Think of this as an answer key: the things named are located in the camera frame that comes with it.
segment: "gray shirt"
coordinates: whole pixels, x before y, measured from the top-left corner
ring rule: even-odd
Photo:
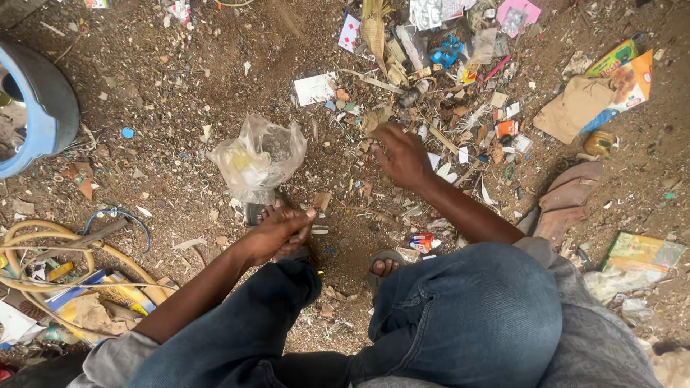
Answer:
[[[558,348],[540,388],[662,388],[647,355],[623,321],[589,292],[580,271],[557,256],[539,237],[515,243],[554,272],[563,308],[563,330]],[[158,344],[137,332],[106,340],[83,364],[84,373],[68,388],[124,387],[136,368]],[[376,378],[357,388],[431,388],[433,383],[395,376]]]

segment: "blue wire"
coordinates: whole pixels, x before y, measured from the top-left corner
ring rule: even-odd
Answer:
[[[117,209],[113,209],[113,210],[99,210],[99,211],[97,211],[96,213],[93,213],[93,215],[91,215],[91,218],[89,218],[89,219],[88,219],[88,222],[86,223],[86,228],[84,229],[83,235],[86,235],[86,234],[88,233],[88,229],[89,229],[89,227],[91,226],[91,221],[93,221],[93,219],[96,217],[96,215],[98,215],[98,213],[100,213],[100,212],[104,212],[104,213],[108,213],[108,214],[116,213],[116,214],[126,215],[127,217],[129,217],[129,218],[133,219],[134,221],[138,222],[139,225],[141,226],[141,228],[142,228],[142,229],[144,230],[144,232],[146,233],[146,250],[144,251],[144,253],[148,252],[148,250],[151,249],[151,236],[148,234],[148,229],[146,228],[146,226],[144,226],[144,223],[141,222],[141,221],[139,221],[139,218],[136,218],[134,215],[131,215],[131,214],[125,212],[125,211],[121,211],[121,210],[117,210]]]

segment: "dirt ground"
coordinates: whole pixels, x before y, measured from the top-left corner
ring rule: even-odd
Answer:
[[[361,17],[358,3],[256,0],[241,8],[219,9],[213,1],[192,1],[190,30],[179,26],[174,18],[165,28],[165,12],[145,1],[118,1],[109,10],[87,10],[76,0],[49,1],[4,32],[3,39],[34,48],[51,61],[71,48],[57,65],[77,93],[83,123],[108,152],[105,155],[101,148],[96,153],[80,131],[78,143],[67,152],[39,160],[7,179],[0,188],[3,225],[9,229],[16,222],[12,208],[16,198],[36,204],[36,214],[30,218],[54,220],[73,231],[83,229],[89,217],[103,208],[99,205],[117,205],[145,221],[151,249],[142,253],[146,237],[139,227],[114,234],[108,243],[134,258],[153,278],[169,276],[185,284],[201,271],[201,263],[191,251],[174,251],[172,246],[204,236],[208,243],[198,248],[208,263],[246,232],[242,217],[229,206],[232,197],[226,193],[225,181],[205,154],[220,141],[236,137],[247,114],[262,115],[285,127],[295,120],[303,127],[308,150],[304,163],[279,190],[295,206],[311,206],[318,192],[333,193],[327,216],[317,221],[327,224],[329,233],[313,236],[311,246],[322,264],[324,286],[357,298],[341,301],[322,296],[300,315],[288,335],[286,351],[359,351],[369,343],[368,311],[372,304],[364,281],[369,255],[394,247],[397,241],[388,234],[394,227],[371,212],[342,208],[371,208],[398,217],[405,236],[425,230],[426,224],[440,215],[405,192],[403,200],[420,204],[424,213],[400,217],[409,202],[405,206],[400,201],[395,182],[382,172],[372,155],[357,155],[363,139],[358,128],[347,124],[341,128],[333,120],[335,113],[322,104],[300,108],[290,100],[297,78],[334,71],[334,66],[359,72],[375,67],[337,46],[344,11],[349,8]],[[530,27],[517,45],[511,40],[519,70],[504,91],[515,101],[522,101],[517,120],[534,146],[529,158],[518,157],[520,164],[515,163],[512,182],[504,179],[505,164],[488,164],[472,174],[463,189],[479,198],[475,189],[481,173],[489,195],[498,203],[496,210],[517,223],[521,216],[514,212],[527,214],[537,204],[540,194],[558,175],[557,163],[564,159],[575,163],[575,154],[582,152],[587,138],[582,135],[566,145],[531,125],[539,109],[555,97],[554,88],[564,84],[562,69],[576,50],[596,60],[639,32],[641,52],[665,49],[664,57],[654,63],[651,98],[604,125],[620,138],[620,149],[604,160],[602,185],[587,202],[591,217],[570,228],[567,236],[574,245],[588,242],[587,254],[597,263],[621,230],[661,239],[674,233],[676,242],[689,243],[688,184],[679,185],[676,197],[670,200],[664,198],[667,188],[662,184],[669,178],[687,181],[690,168],[687,2],[656,0],[641,8],[634,1],[623,0],[591,1],[579,8],[559,1],[534,3],[543,9],[539,26]],[[390,23],[406,19],[405,6],[400,4],[397,9]],[[40,21],[64,32],[65,37],[44,28]],[[77,25],[76,32],[69,28],[70,23]],[[434,39],[440,41],[447,33],[457,33],[462,40],[456,24],[437,32]],[[245,75],[247,61],[251,67]],[[488,72],[496,62],[480,72]],[[447,77],[438,78],[444,87],[451,86]],[[528,81],[536,83],[535,90],[528,87]],[[391,100],[390,93],[351,77],[341,78],[340,84],[365,109]],[[106,100],[99,98],[102,93],[108,95]],[[491,97],[490,92],[480,92],[475,86],[469,87],[468,93],[463,102],[470,107]],[[430,93],[418,104],[433,106],[443,94]],[[426,112],[431,119],[431,110]],[[312,119],[318,123],[319,139],[313,137]],[[204,144],[199,136],[202,127],[209,124],[213,135]],[[134,137],[125,138],[123,127],[133,129]],[[427,146],[431,152],[442,154],[445,161],[455,161],[439,142],[430,139]],[[99,185],[91,201],[75,183],[56,182],[54,178],[71,163],[88,161]],[[451,171],[462,176],[468,167],[456,162]],[[141,176],[134,178],[135,171]],[[362,188],[370,184],[371,194],[350,189],[350,182],[362,182]],[[521,200],[514,195],[517,187],[525,193]],[[613,204],[605,209],[609,201]],[[152,217],[145,217],[136,206],[148,209]],[[93,227],[104,223],[97,218]],[[228,243],[216,243],[219,236],[227,237]],[[437,236],[443,240],[442,252],[454,250],[454,232],[438,231]],[[61,260],[68,258],[76,260],[79,271],[85,271],[78,256],[66,255]],[[182,258],[191,266],[184,265]],[[100,267],[118,269],[138,280],[112,257],[101,254],[97,262]],[[655,330],[635,328],[638,335],[690,345],[689,272],[690,255],[685,253],[666,280],[644,292],[662,326]],[[325,304],[334,308],[332,316],[324,313]]]

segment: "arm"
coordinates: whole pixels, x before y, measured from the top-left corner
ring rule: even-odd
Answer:
[[[159,344],[223,302],[252,266],[269,261],[278,251],[289,254],[306,240],[316,216],[291,208],[268,207],[270,217],[226,249],[199,275],[146,316],[134,331]]]
[[[402,129],[392,122],[379,125],[374,137],[388,153],[372,146],[374,156],[400,186],[424,198],[469,242],[513,244],[524,237],[510,222],[436,175],[424,145],[416,135],[403,133]]]

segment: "hand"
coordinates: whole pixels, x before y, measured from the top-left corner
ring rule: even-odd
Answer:
[[[402,129],[402,125],[394,122],[379,124],[373,137],[381,141],[388,152],[385,153],[378,145],[371,146],[371,150],[381,167],[400,186],[419,193],[429,188],[436,175],[419,137],[404,133]]]
[[[288,255],[298,250],[311,232],[316,211],[306,213],[285,206],[267,206],[259,226],[236,243],[238,254],[250,266],[265,264],[277,254]]]

